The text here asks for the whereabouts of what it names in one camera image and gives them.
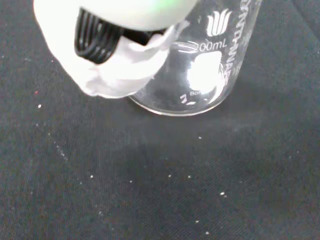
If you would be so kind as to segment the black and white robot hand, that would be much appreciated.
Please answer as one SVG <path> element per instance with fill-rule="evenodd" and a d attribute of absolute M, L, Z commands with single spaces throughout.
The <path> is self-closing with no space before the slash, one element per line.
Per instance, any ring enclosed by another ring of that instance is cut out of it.
<path fill-rule="evenodd" d="M 141 90 L 189 26 L 195 0 L 35 0 L 45 43 L 87 95 L 120 99 Z"/>

